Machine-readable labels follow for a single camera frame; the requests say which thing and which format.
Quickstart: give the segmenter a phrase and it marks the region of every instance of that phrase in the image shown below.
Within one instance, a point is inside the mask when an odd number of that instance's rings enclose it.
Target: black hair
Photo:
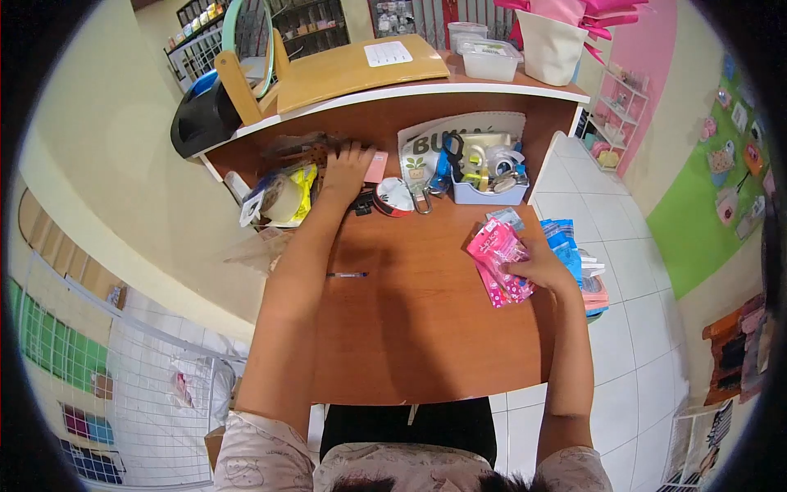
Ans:
[[[331,488],[331,492],[391,492],[396,479],[350,479],[341,478]],[[507,477],[490,472],[478,478],[478,492],[549,492],[543,480],[525,480],[521,475]]]

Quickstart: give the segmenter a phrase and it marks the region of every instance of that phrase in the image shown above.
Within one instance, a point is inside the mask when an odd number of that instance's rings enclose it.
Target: packing tape roll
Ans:
[[[489,161],[490,176],[497,178],[506,171],[514,168],[513,159],[510,157],[494,157]]]
[[[260,213],[276,222],[289,222],[302,199],[303,190],[289,176],[279,174],[265,188]]]

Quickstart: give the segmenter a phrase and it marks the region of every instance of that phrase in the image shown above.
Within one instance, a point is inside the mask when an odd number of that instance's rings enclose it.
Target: white shelf edge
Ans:
[[[608,66],[604,66],[604,71],[605,71],[605,72],[606,72],[606,73],[607,73],[607,74],[608,74],[610,77],[612,77],[613,79],[617,80],[617,81],[618,81],[618,82],[619,82],[619,83],[620,83],[622,86],[624,86],[624,87],[625,87],[626,89],[628,89],[629,91],[633,92],[634,94],[638,95],[639,97],[641,97],[641,98],[643,98],[643,99],[645,99],[645,100],[649,100],[649,99],[650,99],[648,96],[646,96],[646,95],[642,94],[642,93],[641,93],[640,91],[638,91],[637,89],[634,89],[634,88],[633,88],[633,87],[631,87],[629,84],[627,84],[627,83],[623,82],[623,79],[621,79],[620,77],[618,77],[617,75],[615,75],[614,73],[612,73],[612,70],[610,70]]]
[[[612,100],[608,96],[601,96],[599,97],[601,102],[603,102],[612,112],[620,118],[623,123],[632,124],[634,126],[638,126],[639,122],[636,121],[629,113],[621,111],[618,107],[612,104]]]
[[[613,143],[612,137],[610,137],[607,134],[607,131],[604,130],[604,126],[603,125],[599,125],[598,123],[596,123],[596,121],[590,115],[588,115],[588,121],[590,123],[592,123],[594,127],[596,127],[596,129],[601,134],[601,136],[604,137],[604,140],[606,140],[607,143],[610,146],[612,146],[613,149],[622,149],[622,150],[626,149],[626,146],[624,144],[622,144],[622,143]]]
[[[563,101],[573,101],[582,104],[590,102],[590,96],[574,94],[573,92],[562,91],[558,88],[552,89],[547,87],[533,87],[507,83],[425,83],[399,87],[381,87],[379,89],[372,89],[369,91],[353,92],[352,94],[346,94],[337,98],[328,99],[327,101],[317,102],[303,108],[295,109],[288,113],[284,113],[283,115],[277,114],[272,117],[264,118],[262,121],[259,121],[248,127],[239,128],[228,140],[202,150],[192,157],[196,157],[199,154],[205,154],[206,152],[214,150],[217,147],[221,147],[232,140],[239,139],[242,136],[254,133],[255,131],[279,124],[282,121],[292,120],[293,118],[303,117],[308,114],[319,113],[320,111],[327,111],[329,109],[340,108],[342,106],[358,104],[361,102],[376,101],[378,99],[402,98],[405,96],[423,94],[463,92],[534,95],[543,98],[561,99]]]

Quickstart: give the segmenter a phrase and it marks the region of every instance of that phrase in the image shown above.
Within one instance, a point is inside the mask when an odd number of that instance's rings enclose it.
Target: yellow plastic bag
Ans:
[[[298,222],[300,223],[303,219],[306,218],[306,215],[309,213],[309,210],[312,209],[312,197],[310,194],[310,190],[312,189],[312,183],[314,183],[314,179],[317,177],[317,166],[314,164],[305,166],[304,168],[298,169],[296,172],[290,175],[290,179],[293,180],[293,183],[297,184],[303,190],[303,198],[301,199],[301,206],[298,207],[297,212],[293,215],[293,218],[290,219],[290,222]]]

